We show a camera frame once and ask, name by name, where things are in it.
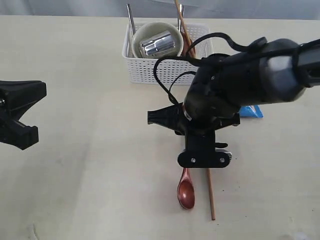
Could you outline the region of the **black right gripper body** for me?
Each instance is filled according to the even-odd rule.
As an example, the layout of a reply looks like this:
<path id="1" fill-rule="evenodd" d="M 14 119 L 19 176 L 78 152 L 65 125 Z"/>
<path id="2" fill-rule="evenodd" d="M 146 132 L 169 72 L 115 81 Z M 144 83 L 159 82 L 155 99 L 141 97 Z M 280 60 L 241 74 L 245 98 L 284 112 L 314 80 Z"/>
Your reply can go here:
<path id="1" fill-rule="evenodd" d="M 229 126 L 238 126 L 240 124 L 240 115 L 237 113 L 232 118 L 218 117 L 212 122 L 201 123 L 194 120 L 188 120 L 182 105 L 179 104 L 148 111 L 147 123 L 149 125 L 156 124 L 170 129 L 178 136 L 184 136 L 189 133 L 203 136 Z"/>

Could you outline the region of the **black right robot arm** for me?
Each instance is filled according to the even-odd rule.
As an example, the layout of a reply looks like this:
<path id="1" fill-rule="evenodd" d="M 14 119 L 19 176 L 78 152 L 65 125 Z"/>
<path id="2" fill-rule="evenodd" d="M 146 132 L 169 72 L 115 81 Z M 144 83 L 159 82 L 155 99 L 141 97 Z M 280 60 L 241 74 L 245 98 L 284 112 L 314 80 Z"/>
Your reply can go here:
<path id="1" fill-rule="evenodd" d="M 237 125 L 239 110 L 250 105 L 288 103 L 320 84 L 319 40 L 298 44 L 290 39 L 260 38 L 237 53 L 215 53 L 202 59 L 185 57 L 197 67 L 182 103 L 147 113 L 157 124 L 180 135 L 204 136 Z"/>

